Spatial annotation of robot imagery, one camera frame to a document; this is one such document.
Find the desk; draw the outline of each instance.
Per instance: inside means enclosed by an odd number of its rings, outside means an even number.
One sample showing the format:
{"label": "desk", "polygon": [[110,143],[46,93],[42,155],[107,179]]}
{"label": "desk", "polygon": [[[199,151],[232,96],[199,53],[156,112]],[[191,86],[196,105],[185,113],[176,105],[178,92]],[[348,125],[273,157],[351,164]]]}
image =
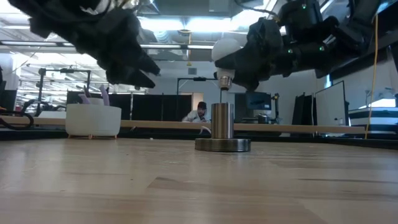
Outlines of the desk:
{"label": "desk", "polygon": [[148,139],[1,142],[2,224],[375,224],[398,220],[398,151]]}

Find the whiteboard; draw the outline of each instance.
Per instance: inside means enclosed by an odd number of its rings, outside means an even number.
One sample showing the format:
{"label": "whiteboard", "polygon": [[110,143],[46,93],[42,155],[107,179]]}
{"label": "whiteboard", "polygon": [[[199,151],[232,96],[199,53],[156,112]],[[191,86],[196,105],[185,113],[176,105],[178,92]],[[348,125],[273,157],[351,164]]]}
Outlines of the whiteboard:
{"label": "whiteboard", "polygon": [[315,97],[319,126],[346,125],[344,81],[319,91]]}

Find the white wall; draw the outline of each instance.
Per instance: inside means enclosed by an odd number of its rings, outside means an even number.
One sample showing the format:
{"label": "white wall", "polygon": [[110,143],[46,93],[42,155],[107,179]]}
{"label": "white wall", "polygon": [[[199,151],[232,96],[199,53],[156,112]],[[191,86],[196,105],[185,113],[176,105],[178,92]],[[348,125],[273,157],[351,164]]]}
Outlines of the white wall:
{"label": "white wall", "polygon": [[[256,91],[279,93],[279,116],[282,118],[281,124],[292,124],[295,97],[302,95],[312,95],[323,89],[325,79],[317,79],[313,70],[297,72],[287,78],[282,75],[271,77],[268,81],[260,83]],[[271,117],[275,117],[274,102]]]}
{"label": "white wall", "polygon": [[[177,79],[176,78],[165,78],[165,77],[155,77],[152,78],[156,87],[149,90],[149,94],[153,95],[175,95],[177,93]],[[205,82],[194,82],[193,80],[181,80],[179,85],[179,92],[189,92],[189,93],[203,93],[203,101],[208,105],[208,112],[211,113],[211,105],[213,103],[220,102],[220,89],[218,88],[217,80],[209,80]],[[224,103],[235,102],[234,93],[244,93],[246,90],[243,87],[233,85],[232,88],[227,93],[223,93],[222,101]]]}
{"label": "white wall", "polygon": [[[333,81],[333,83],[338,83],[344,80],[346,101],[349,102],[349,110],[355,110],[361,106],[365,106],[365,91],[370,91],[372,89],[373,68],[374,67],[371,66]],[[398,73],[392,55],[389,55],[388,61],[379,63],[376,68],[374,101],[380,100],[379,94],[386,92],[385,88],[398,90]]]}
{"label": "white wall", "polygon": [[2,75],[4,81],[7,82],[6,90],[16,90],[18,88],[19,76],[17,75],[17,72],[21,72],[21,70],[19,69],[13,72],[15,64],[16,61],[12,57],[12,54],[0,54]]}

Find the round metal base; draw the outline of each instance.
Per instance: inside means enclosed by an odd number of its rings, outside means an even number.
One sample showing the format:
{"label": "round metal base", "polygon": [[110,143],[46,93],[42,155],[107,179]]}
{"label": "round metal base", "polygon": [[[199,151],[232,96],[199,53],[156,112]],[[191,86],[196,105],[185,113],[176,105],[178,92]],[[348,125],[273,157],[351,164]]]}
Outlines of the round metal base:
{"label": "round metal base", "polygon": [[195,149],[211,152],[249,152],[248,139],[196,139]]}

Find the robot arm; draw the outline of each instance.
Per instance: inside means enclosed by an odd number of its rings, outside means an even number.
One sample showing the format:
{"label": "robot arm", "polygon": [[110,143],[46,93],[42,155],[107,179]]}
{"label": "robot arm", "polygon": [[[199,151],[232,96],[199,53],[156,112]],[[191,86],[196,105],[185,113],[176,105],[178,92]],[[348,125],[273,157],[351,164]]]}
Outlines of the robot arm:
{"label": "robot arm", "polygon": [[[289,1],[279,20],[260,18],[251,25],[247,44],[215,61],[218,69],[235,70],[233,83],[255,90],[271,75],[315,69],[317,77],[328,75],[341,64],[364,54],[374,34],[373,18],[380,0],[352,0],[348,21],[322,19],[316,0]],[[285,26],[287,35],[280,34]]]}
{"label": "robot arm", "polygon": [[[47,38],[51,32],[69,41],[77,52],[97,59],[112,84],[155,87],[142,71],[158,75],[160,68],[137,41],[141,27],[135,9],[113,0],[9,0],[28,14],[31,32]],[[90,13],[95,9],[100,13]]]}

